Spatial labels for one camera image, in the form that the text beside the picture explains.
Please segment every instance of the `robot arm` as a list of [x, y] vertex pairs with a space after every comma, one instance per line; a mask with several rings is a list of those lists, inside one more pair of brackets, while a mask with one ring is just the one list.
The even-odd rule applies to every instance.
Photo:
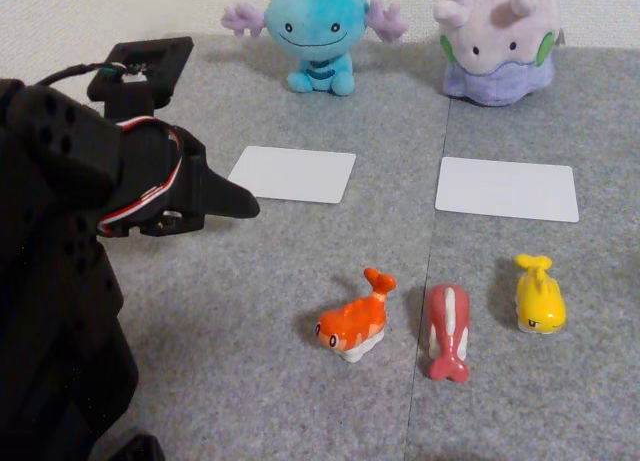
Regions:
[[[207, 215], [260, 211], [250, 192], [208, 168], [200, 141], [152, 116], [168, 104], [189, 46], [129, 43], [112, 52], [121, 60], [34, 86], [0, 80], [0, 459], [84, 461], [129, 406], [138, 371], [99, 234], [175, 235], [201, 229]], [[93, 95], [106, 117], [48, 86], [104, 67]], [[146, 82], [121, 82], [143, 70]], [[129, 447], [144, 442], [160, 452], [150, 436]]]

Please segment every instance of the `yellow toy whale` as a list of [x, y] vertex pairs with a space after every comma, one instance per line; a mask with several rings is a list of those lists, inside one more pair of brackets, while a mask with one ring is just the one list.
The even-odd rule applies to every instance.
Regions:
[[527, 270], [516, 293], [518, 327], [528, 333], [558, 331], [566, 322], [567, 312], [558, 283], [546, 273], [551, 260], [546, 256], [520, 254], [516, 256], [516, 264]]

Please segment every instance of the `red and white wire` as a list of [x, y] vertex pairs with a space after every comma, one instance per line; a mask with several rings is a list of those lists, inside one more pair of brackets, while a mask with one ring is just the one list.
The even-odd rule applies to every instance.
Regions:
[[[130, 131], [131, 129], [133, 129], [135, 126], [138, 126], [139, 124], [149, 122], [149, 121], [156, 121], [156, 119], [152, 116], [139, 116], [137, 118], [133, 118], [128, 121], [123, 121], [121, 123], [118, 123], [118, 125], [121, 126], [122, 129], [126, 132], [126, 131]], [[180, 138], [172, 129], [169, 129], [169, 139], [174, 141], [178, 146], [178, 149], [180, 149]], [[98, 223], [98, 229], [102, 231], [104, 234], [107, 234], [110, 236], [111, 229], [109, 228], [109, 224], [114, 223], [115, 221], [118, 221], [120, 219], [126, 218], [127, 216], [131, 216], [136, 211], [139, 211], [140, 209], [144, 208], [149, 203], [151, 203], [152, 201], [154, 201], [155, 199], [157, 199], [158, 197], [162, 196], [164, 193], [169, 191], [178, 175], [178, 171], [180, 170], [181, 164], [182, 164], [182, 156], [180, 156], [180, 159], [178, 160], [176, 167], [173, 168], [173, 171], [171, 172], [171, 175], [169, 176], [169, 179], [167, 181], [165, 181], [159, 186], [154, 186], [149, 190], [147, 190], [140, 197], [140, 199], [135, 203], [129, 206], [126, 206], [124, 208], [121, 208], [103, 217]]]

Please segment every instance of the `blue plush toy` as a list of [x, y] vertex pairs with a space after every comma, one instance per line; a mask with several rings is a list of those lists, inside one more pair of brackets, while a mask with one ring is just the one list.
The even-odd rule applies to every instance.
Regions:
[[293, 91], [347, 96], [355, 87], [349, 49], [367, 27], [384, 42], [399, 39], [409, 28], [399, 12], [395, 5], [383, 11], [378, 0], [271, 0], [265, 13], [245, 3], [227, 9], [222, 25], [237, 36], [249, 29], [254, 37], [266, 27], [282, 49], [300, 60], [287, 78]]

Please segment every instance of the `white card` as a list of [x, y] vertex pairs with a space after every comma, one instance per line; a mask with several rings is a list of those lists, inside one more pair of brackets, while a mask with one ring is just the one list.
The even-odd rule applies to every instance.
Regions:
[[442, 158], [436, 209], [577, 223], [569, 166]]
[[355, 160], [355, 154], [248, 146], [229, 181], [257, 198], [336, 204]]

